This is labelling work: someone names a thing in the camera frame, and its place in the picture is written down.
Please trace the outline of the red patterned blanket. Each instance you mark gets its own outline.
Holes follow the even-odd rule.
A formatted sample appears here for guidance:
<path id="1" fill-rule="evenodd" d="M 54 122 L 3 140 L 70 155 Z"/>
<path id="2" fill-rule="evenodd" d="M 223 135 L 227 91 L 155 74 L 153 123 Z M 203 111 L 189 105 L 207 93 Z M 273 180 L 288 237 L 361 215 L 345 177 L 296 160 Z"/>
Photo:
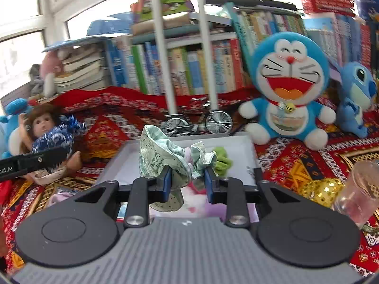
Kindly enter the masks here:
<path id="1" fill-rule="evenodd" d="M 23 178 L 1 183 L 2 228 L 8 247 L 7 255 L 1 258 L 3 272 L 13 273 L 24 265 L 14 242 L 19 224 L 46 208 L 52 195 L 84 191 L 92 186 L 125 142 L 137 140 L 145 125 L 158 126 L 163 122 L 166 109 L 163 96 L 147 96 L 122 87 L 74 90 L 56 97 L 52 103 L 87 125 L 87 133 L 77 144 L 83 166 L 71 177 L 48 185 Z M 257 146 L 257 162 L 263 177 L 296 193 L 311 180 L 337 178 L 344 183 L 356 162 L 378 158 L 378 105 L 364 113 L 364 122 L 368 129 L 366 138 L 344 133 L 332 124 L 322 124 L 329 139 L 320 151 L 312 151 L 289 138 L 275 138 Z"/>

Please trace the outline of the white cardboard box tray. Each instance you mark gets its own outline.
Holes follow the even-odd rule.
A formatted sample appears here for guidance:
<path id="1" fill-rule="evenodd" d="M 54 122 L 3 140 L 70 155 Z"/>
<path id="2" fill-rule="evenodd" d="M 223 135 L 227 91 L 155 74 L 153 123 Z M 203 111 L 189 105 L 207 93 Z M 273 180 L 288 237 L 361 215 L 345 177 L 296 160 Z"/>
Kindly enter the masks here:
<path id="1" fill-rule="evenodd" d="M 224 174 L 237 178 L 245 185 L 255 185 L 257 157 L 254 145 L 245 132 L 229 135 L 196 135 L 168 138 L 155 126 L 143 130 L 139 140 L 127 141 L 105 167 L 98 183 L 116 180 L 120 185 L 131 184 L 141 176 L 158 176 L 165 165 L 172 169 L 170 195 L 165 203 L 150 206 L 150 218 L 155 217 L 218 217 L 225 219 L 224 204 L 210 204 L 206 195 L 194 189 L 204 187 L 202 169 L 214 167 L 219 157 L 215 147 L 225 149 L 231 168 Z"/>

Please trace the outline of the green scrunchie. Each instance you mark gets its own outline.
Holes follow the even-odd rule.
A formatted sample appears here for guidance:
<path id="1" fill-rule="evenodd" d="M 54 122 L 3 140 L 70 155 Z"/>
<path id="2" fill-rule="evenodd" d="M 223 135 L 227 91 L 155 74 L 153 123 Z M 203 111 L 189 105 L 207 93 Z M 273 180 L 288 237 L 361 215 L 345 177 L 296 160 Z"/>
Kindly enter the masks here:
<path id="1" fill-rule="evenodd" d="M 219 177 L 227 177 L 228 170 L 232 167 L 233 161 L 228 157 L 227 151 L 223 147 L 215 147 L 217 161 L 215 162 L 214 172 Z"/>

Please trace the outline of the miniature metal bicycle model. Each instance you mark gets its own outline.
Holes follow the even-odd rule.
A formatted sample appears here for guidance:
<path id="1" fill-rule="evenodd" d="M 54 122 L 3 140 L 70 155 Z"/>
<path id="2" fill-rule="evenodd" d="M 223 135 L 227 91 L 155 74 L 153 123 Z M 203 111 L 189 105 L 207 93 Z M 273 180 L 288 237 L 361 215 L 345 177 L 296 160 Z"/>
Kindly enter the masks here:
<path id="1" fill-rule="evenodd" d="M 167 137 L 183 137 L 198 135 L 202 132 L 217 134 L 229 134 L 233 128 L 233 119 L 222 110 L 212 110 L 211 101 L 207 97 L 192 98 L 195 103 L 200 103 L 203 112 L 196 122 L 190 120 L 185 114 L 171 114 L 166 116 L 161 130 Z"/>

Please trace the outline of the brown-haired doll beige dress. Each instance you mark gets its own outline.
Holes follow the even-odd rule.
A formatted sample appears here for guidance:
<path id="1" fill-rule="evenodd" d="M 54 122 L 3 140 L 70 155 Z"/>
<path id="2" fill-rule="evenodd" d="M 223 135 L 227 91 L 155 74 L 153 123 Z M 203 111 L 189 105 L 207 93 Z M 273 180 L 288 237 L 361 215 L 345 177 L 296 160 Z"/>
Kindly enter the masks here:
<path id="1" fill-rule="evenodd" d="M 28 180 L 47 185 L 82 168 L 81 152 L 74 151 L 74 144 L 75 138 L 85 133 L 85 123 L 74 116 L 60 114 L 57 107 L 49 103 L 33 107 L 29 114 L 21 114 L 18 121 L 24 153 L 40 153 L 53 147 L 63 147 L 68 152 L 66 159 L 52 168 L 27 174 Z"/>

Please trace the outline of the gold sequin fabric bow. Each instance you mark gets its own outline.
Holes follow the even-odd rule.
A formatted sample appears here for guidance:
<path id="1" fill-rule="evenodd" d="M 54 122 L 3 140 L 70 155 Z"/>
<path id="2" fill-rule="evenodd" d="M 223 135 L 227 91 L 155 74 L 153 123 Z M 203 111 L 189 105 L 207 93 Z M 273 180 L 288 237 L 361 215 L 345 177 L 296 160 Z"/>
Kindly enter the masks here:
<path id="1" fill-rule="evenodd" d="M 340 191 L 345 187 L 337 178 L 308 181 L 298 188 L 298 194 L 315 203 L 330 208 Z"/>

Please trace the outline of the blue white whale plush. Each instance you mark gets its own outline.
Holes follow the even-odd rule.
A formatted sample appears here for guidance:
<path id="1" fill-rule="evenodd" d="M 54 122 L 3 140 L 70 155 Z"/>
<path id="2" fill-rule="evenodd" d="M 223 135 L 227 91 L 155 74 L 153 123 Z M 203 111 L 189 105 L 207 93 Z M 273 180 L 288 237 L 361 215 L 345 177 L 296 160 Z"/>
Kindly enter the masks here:
<path id="1" fill-rule="evenodd" d="M 1 123 L 5 124 L 5 151 L 1 158 L 17 156 L 21 153 L 21 135 L 19 130 L 19 116 L 27 114 L 32 107 L 27 99 L 18 98 L 5 107 L 5 114 L 1 116 Z"/>

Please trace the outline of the white pole left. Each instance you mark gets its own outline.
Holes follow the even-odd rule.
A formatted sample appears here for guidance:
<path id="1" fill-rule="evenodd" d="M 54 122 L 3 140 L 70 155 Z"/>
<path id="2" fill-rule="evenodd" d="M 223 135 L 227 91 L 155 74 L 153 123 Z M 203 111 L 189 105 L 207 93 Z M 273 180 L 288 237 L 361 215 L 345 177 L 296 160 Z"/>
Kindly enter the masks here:
<path id="1" fill-rule="evenodd" d="M 165 89 L 166 104 L 168 108 L 168 114 L 173 115 L 177 113 L 177 105 L 175 102 L 175 93 L 171 82 L 170 65 L 167 56 L 166 41 L 164 37 L 161 0 L 151 0 L 151 2 L 153 20 L 155 24 L 155 40 L 161 63 L 161 72 Z"/>

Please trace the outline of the pink white bunny plush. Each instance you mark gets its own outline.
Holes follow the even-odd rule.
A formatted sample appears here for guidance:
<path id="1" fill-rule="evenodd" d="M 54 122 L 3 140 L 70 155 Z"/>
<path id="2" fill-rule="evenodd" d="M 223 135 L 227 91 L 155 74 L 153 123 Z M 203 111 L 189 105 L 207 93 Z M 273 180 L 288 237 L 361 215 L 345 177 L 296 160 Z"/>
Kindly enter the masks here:
<path id="1" fill-rule="evenodd" d="M 56 92 L 55 78 L 64 73 L 63 60 L 71 53 L 73 48 L 61 48 L 48 51 L 40 67 L 40 76 L 44 80 L 43 93 L 46 98 L 51 98 Z"/>

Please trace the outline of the white plush cat toy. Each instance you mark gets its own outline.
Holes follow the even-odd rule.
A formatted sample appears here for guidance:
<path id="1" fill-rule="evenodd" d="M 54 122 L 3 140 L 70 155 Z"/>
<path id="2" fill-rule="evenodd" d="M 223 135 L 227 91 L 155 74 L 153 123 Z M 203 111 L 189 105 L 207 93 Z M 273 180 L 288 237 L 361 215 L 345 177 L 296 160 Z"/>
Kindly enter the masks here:
<path id="1" fill-rule="evenodd" d="M 159 212 L 150 208 L 150 218 L 173 217 L 173 218 L 199 218 L 218 217 L 222 220 L 226 216 L 224 204 L 209 204 L 205 194 L 196 194 L 190 187 L 181 189 L 184 204 L 175 212 Z"/>

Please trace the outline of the row of upright books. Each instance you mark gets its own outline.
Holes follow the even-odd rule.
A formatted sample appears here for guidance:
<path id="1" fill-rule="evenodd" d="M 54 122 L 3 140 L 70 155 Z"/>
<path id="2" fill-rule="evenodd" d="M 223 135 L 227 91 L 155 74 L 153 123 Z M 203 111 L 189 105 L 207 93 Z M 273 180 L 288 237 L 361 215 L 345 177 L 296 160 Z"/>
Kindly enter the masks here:
<path id="1" fill-rule="evenodd" d="M 177 96 L 208 92 L 208 75 L 196 13 L 183 13 L 170 19 L 164 32 L 173 90 Z M 240 10 L 226 5 L 209 19 L 211 61 L 216 90 L 224 94 L 249 85 L 247 64 L 265 39 L 279 32 L 294 32 L 311 38 L 340 64 L 373 61 L 372 38 L 378 28 L 353 17 L 328 14 L 303 19 L 280 9 Z M 160 54 L 151 22 L 134 24 L 131 13 L 114 15 L 109 28 L 116 33 L 105 41 L 105 56 L 112 84 L 144 94 L 164 94 Z"/>

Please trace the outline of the white pole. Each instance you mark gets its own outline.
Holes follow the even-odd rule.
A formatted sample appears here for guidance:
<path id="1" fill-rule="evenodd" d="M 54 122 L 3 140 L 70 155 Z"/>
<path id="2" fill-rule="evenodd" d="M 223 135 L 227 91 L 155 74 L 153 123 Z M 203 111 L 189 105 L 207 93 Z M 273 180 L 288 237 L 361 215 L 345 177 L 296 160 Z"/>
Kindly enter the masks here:
<path id="1" fill-rule="evenodd" d="M 173 115 L 177 113 L 177 105 L 175 102 L 175 93 L 171 82 L 170 65 L 167 56 L 166 41 L 164 37 L 161 0 L 151 0 L 151 2 L 153 20 L 155 24 L 155 40 L 161 63 L 161 72 L 165 89 L 166 104 L 168 108 L 168 114 Z"/>
<path id="2" fill-rule="evenodd" d="M 197 0 L 199 8 L 199 25 L 200 34 L 202 37 L 202 49 L 204 53 L 204 62 L 206 66 L 206 74 L 208 78 L 208 95 L 210 101 L 210 107 L 212 110 L 218 110 L 218 94 L 217 85 L 215 80 L 213 59 L 212 59 L 212 47 L 209 34 L 208 19 L 204 8 L 204 0 Z"/>

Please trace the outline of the green patterned fabric pouch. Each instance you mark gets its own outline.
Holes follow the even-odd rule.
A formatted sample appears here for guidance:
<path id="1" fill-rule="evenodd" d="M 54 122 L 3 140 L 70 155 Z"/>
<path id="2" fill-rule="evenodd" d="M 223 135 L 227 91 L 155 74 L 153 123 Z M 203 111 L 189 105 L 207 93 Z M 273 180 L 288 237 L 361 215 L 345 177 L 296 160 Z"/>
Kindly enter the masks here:
<path id="1" fill-rule="evenodd" d="M 173 143 L 160 128 L 145 125 L 139 145 L 139 174 L 158 176 L 165 165 L 173 169 L 170 195 L 166 203 L 153 203 L 151 208 L 159 212 L 175 212 L 184 204 L 181 189 L 192 180 L 202 178 L 204 169 L 214 167 L 217 156 L 214 151 L 207 152 L 202 141 L 189 146 L 194 162 L 193 171 L 184 160 L 184 149 Z"/>

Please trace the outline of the stack of horizontal books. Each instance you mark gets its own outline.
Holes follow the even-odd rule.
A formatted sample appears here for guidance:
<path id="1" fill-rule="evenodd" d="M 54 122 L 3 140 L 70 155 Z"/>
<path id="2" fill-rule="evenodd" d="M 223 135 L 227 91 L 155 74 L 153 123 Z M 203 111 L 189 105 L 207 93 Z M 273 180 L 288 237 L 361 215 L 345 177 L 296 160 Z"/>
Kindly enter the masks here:
<path id="1" fill-rule="evenodd" d="M 110 70 L 101 44 L 65 47 L 52 52 L 58 59 L 55 90 L 100 90 L 111 83 Z"/>

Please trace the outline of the grey plush toy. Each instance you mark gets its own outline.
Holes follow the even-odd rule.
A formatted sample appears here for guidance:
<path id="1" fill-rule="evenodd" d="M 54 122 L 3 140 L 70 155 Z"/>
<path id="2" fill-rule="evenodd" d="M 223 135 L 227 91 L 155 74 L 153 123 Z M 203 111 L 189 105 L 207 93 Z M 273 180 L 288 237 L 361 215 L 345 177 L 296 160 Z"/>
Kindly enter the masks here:
<path id="1" fill-rule="evenodd" d="M 44 80 L 40 76 L 40 67 L 40 64 L 33 64 L 29 70 L 32 96 L 43 93 Z"/>

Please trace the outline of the white pole right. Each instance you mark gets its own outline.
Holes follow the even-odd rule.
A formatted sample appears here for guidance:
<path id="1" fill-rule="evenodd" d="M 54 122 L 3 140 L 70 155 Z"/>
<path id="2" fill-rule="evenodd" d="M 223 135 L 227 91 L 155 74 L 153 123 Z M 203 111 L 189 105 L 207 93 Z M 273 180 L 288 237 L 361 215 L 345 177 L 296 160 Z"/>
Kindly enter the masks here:
<path id="1" fill-rule="evenodd" d="M 217 85 L 215 80 L 213 59 L 212 59 L 212 47 L 209 34 L 208 19 L 204 8 L 204 0 L 197 0 L 199 8 L 199 25 L 200 34 L 202 37 L 202 49 L 204 53 L 204 62 L 206 66 L 206 74 L 208 78 L 208 95 L 210 101 L 210 107 L 212 110 L 218 110 L 218 94 Z"/>

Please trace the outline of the clear plastic cup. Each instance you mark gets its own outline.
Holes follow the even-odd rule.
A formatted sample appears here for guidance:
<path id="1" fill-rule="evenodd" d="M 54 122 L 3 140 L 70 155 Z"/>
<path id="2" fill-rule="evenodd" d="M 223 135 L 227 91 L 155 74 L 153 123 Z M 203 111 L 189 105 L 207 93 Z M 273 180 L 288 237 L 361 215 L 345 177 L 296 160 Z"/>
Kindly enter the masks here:
<path id="1" fill-rule="evenodd" d="M 378 160 L 356 162 L 331 209 L 363 228 L 378 208 L 378 178 Z"/>

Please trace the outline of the Doraemon plush toy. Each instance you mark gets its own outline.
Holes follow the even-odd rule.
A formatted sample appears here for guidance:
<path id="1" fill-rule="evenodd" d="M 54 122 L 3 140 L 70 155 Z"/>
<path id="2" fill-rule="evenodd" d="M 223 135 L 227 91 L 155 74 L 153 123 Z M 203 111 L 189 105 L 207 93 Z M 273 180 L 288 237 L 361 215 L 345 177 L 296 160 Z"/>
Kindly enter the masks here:
<path id="1" fill-rule="evenodd" d="M 257 119 L 245 127 L 255 145 L 277 137 L 296 138 L 314 151 L 327 145 L 328 134 L 316 122 L 332 124 L 337 114 L 316 101 L 329 83 L 329 61 L 314 41 L 294 32 L 271 35 L 251 58 L 251 78 L 261 97 L 238 112 Z"/>

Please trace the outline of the colourful cardboard house box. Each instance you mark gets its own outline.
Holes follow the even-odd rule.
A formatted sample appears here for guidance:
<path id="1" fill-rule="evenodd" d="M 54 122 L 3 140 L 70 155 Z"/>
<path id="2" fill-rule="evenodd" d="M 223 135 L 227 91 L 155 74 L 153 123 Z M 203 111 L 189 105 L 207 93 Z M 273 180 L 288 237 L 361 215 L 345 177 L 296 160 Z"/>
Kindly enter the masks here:
<path id="1" fill-rule="evenodd" d="M 162 15 L 171 15 L 195 10 L 190 0 L 159 0 L 161 2 Z M 152 0 L 137 0 L 131 5 L 134 22 L 139 23 L 153 18 Z"/>

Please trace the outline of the lilac knitted sock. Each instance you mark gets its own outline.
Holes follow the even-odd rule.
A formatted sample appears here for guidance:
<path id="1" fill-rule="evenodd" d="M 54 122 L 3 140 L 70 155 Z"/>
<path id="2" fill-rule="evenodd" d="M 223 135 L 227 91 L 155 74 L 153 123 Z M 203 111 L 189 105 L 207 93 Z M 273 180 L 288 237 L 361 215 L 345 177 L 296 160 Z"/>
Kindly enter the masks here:
<path id="1" fill-rule="evenodd" d="M 73 197 L 77 193 L 78 193 L 77 191 L 69 191 L 69 192 L 59 192 L 59 193 L 56 193 L 56 194 L 52 195 L 48 199 L 45 207 L 48 208 L 48 207 L 53 206 L 54 204 L 57 204 L 57 203 L 62 202 L 62 201 L 65 201 L 66 199 L 69 199 L 69 198 Z"/>

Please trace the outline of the blue Stitch plush toy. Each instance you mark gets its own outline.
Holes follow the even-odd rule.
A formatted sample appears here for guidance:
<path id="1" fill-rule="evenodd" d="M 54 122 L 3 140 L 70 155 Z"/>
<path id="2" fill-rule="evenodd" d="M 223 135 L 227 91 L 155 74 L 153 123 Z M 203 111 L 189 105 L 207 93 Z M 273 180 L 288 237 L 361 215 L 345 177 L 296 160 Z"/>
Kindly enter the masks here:
<path id="1" fill-rule="evenodd" d="M 342 131 L 366 138 L 368 130 L 363 115 L 373 104 L 376 94 L 376 83 L 370 70 L 358 62 L 341 67 L 330 59 L 329 76 L 339 83 L 336 125 Z"/>

